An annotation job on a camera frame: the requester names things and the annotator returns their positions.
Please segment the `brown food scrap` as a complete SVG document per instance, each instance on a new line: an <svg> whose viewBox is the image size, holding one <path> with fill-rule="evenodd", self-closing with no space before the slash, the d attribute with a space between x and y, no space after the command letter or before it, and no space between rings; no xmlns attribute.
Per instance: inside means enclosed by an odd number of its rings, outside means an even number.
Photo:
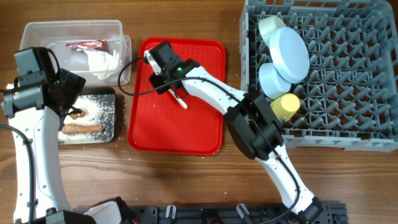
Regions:
<svg viewBox="0 0 398 224"><path fill-rule="evenodd" d="M85 116L85 112L83 110L73 110L68 114L72 119L82 118Z"/></svg>

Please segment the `white plastic spoon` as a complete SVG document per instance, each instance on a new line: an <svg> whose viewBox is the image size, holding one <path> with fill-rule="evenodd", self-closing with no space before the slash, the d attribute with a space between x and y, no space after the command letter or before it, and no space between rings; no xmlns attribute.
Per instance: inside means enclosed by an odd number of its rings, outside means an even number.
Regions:
<svg viewBox="0 0 398 224"><path fill-rule="evenodd" d="M177 100L177 102L180 104L180 106L187 110L188 106L186 104L186 102L184 102L177 94L176 92L174 92L172 89L169 89L169 93Z"/></svg>

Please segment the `brown carrot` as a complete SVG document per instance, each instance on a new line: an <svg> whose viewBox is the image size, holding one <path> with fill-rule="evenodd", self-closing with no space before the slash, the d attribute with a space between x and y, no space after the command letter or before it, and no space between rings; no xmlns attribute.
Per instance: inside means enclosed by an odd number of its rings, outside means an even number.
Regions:
<svg viewBox="0 0 398 224"><path fill-rule="evenodd" d="M104 131L104 126L84 126L78 124L65 124L61 132L63 134L85 134Z"/></svg>

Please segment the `white napkin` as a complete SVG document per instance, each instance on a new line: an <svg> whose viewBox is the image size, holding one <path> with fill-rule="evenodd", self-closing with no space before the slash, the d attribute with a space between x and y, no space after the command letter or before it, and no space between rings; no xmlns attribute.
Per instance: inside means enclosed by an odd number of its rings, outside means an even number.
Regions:
<svg viewBox="0 0 398 224"><path fill-rule="evenodd" d="M101 50L83 50L88 56L89 71L99 80L105 80L119 69L120 53L113 50L110 54Z"/></svg>

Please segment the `red snack wrapper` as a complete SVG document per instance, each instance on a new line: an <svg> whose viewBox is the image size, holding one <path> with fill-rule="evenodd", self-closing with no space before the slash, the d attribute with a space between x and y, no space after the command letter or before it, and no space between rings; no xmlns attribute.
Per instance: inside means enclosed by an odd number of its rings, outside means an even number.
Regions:
<svg viewBox="0 0 398 224"><path fill-rule="evenodd" d="M67 43L65 46L79 49L101 49L104 48L105 45L105 40L87 40L82 42Z"/></svg>

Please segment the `light blue rice bowl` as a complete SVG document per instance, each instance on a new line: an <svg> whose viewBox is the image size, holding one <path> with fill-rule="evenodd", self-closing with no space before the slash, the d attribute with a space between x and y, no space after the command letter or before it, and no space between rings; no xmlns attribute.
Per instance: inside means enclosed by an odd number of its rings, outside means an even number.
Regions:
<svg viewBox="0 0 398 224"><path fill-rule="evenodd" d="M272 100L288 93L291 88L291 83L281 77L273 63L260 66L259 83L265 95Z"/></svg>

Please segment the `green bowl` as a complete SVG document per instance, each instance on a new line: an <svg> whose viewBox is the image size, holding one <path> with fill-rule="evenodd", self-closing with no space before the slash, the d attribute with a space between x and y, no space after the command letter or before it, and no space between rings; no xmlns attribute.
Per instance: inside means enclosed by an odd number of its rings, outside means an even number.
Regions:
<svg viewBox="0 0 398 224"><path fill-rule="evenodd" d="M265 19L261 19L258 25L260 35L267 46L269 46L271 34L277 28L285 27L283 20L277 16L270 16Z"/></svg>

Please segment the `light blue plate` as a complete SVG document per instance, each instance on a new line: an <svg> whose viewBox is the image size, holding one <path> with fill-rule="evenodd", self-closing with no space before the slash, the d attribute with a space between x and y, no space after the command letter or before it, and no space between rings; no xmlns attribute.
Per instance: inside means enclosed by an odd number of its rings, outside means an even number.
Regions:
<svg viewBox="0 0 398 224"><path fill-rule="evenodd" d="M280 27L270 36L271 59L286 81L301 82L309 72L310 58L301 36L289 27Z"/></svg>

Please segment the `yellow plastic cup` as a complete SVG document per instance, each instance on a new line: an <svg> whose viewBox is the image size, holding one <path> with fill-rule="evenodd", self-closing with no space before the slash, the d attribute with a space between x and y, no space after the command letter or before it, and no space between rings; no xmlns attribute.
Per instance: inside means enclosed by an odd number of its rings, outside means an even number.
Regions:
<svg viewBox="0 0 398 224"><path fill-rule="evenodd" d="M296 114L299 108L300 100L292 93L284 94L271 103L271 109L279 120L285 118L288 121Z"/></svg>

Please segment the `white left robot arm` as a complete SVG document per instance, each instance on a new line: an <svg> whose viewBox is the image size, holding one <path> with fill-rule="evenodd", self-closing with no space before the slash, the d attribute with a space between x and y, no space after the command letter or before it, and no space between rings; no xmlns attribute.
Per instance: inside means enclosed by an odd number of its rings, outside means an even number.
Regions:
<svg viewBox="0 0 398 224"><path fill-rule="evenodd" d="M29 47L14 54L20 73L3 90L1 108L16 147L17 202L14 223L139 223L121 197L85 213L73 212L63 188L58 131L86 80L60 68L54 52Z"/></svg>

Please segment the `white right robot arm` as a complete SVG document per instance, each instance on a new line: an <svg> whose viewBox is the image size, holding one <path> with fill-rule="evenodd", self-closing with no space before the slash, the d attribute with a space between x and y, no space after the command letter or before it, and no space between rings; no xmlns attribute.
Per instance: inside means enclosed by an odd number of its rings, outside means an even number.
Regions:
<svg viewBox="0 0 398 224"><path fill-rule="evenodd" d="M156 67L160 83L156 92L172 87L183 88L223 116L238 149L249 159L257 160L277 187L287 212L299 223L311 223L323 207L305 186L292 165L282 138L282 125L270 104L260 93L245 93L211 76L198 62L180 57L143 61Z"/></svg>

